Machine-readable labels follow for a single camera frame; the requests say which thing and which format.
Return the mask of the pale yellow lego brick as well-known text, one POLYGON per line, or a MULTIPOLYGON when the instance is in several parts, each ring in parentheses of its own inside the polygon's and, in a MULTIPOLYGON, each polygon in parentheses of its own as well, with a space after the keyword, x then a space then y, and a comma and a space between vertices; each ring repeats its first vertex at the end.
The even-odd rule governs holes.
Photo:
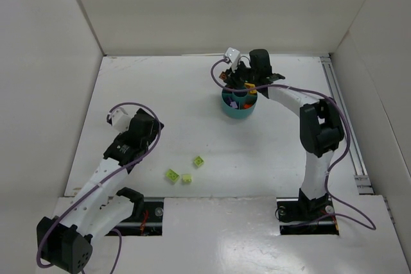
POLYGON ((182 175, 182 183, 183 184, 190 184, 192 182, 192 176, 190 174, 182 175))

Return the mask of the yellow orange lego brick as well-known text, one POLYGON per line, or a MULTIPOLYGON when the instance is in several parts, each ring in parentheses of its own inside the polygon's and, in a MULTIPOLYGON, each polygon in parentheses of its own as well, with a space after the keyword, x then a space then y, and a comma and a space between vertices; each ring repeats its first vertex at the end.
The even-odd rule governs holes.
POLYGON ((248 95, 257 95, 257 90, 255 89, 255 85, 253 83, 244 83, 244 87, 247 89, 248 95))

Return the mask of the brown lego plate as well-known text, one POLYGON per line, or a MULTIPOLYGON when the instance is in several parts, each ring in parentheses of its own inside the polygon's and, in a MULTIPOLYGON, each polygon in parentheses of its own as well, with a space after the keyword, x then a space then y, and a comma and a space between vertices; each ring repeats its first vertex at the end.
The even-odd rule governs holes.
POLYGON ((222 73, 221 75, 219 75, 219 79, 221 79, 221 80, 225 80, 227 77, 226 77, 226 75, 224 74, 224 73, 222 73))

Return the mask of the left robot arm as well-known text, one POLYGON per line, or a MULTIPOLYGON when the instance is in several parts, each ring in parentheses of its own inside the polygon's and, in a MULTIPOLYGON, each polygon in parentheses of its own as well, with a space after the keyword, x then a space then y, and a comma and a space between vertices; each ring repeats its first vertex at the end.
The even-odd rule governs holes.
POLYGON ((136 103, 130 116, 126 103, 108 111, 106 122, 118 135, 103 153, 98 167, 69 207, 37 225, 36 262, 39 268, 56 266, 67 273, 81 273, 91 259, 93 245, 126 219, 147 218, 143 194, 125 187, 133 168, 159 142, 164 125, 150 108, 136 103))

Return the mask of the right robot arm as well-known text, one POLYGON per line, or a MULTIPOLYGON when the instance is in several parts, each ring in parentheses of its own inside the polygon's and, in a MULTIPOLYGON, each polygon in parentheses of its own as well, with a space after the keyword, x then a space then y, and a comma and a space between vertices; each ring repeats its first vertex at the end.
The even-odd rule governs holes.
POLYGON ((241 53, 230 47, 221 61, 229 65, 214 79, 221 88, 233 94, 255 90, 299 118, 299 138, 306 151, 306 167, 297 204, 305 213, 325 205, 328 199, 326 176, 331 159, 344 138, 335 102, 319 92, 289 85, 282 74, 273 72, 270 55, 265 49, 252 50, 249 63, 245 64, 241 53))

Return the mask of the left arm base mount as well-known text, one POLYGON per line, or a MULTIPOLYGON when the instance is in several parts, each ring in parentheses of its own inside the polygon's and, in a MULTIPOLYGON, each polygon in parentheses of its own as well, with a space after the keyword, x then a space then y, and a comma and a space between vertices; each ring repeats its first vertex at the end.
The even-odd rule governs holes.
POLYGON ((122 236, 162 236, 164 198, 144 197, 127 187, 116 196, 125 197, 133 204, 131 215, 115 226, 122 236))

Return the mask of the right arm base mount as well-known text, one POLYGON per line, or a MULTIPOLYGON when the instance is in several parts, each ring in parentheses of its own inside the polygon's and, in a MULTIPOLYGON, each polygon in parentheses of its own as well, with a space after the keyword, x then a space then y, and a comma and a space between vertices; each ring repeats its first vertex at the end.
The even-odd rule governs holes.
POLYGON ((276 202, 275 216, 281 235, 339 235, 334 216, 314 221, 334 211, 331 200, 310 212, 303 209, 297 198, 278 198, 276 202))

